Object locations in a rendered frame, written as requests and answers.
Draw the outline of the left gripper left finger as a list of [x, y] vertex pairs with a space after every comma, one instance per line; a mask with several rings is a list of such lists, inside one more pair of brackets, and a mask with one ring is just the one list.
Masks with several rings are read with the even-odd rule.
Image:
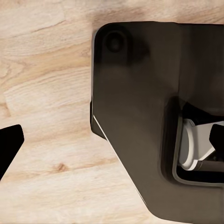
[[0, 180], [24, 143], [20, 124], [0, 129]]

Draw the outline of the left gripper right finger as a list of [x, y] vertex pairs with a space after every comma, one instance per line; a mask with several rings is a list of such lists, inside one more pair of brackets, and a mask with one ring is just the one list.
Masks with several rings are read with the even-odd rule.
[[209, 141], [224, 162], [224, 126], [213, 124]]

